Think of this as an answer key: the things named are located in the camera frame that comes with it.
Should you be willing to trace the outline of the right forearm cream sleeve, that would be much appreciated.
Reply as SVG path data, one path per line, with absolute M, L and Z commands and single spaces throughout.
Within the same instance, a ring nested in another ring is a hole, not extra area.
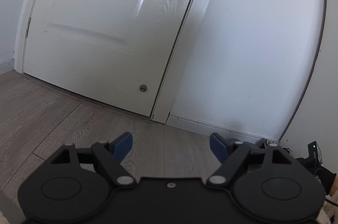
M 334 196 L 325 197 L 325 202 L 316 219 L 317 223 L 337 223 L 337 192 Z

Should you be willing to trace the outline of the black gloved right hand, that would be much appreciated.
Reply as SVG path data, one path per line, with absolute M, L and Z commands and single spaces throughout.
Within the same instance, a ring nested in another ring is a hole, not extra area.
M 298 160 L 324 187 L 330 197 L 337 192 L 337 174 L 330 172 L 320 164 L 318 159 L 297 158 Z

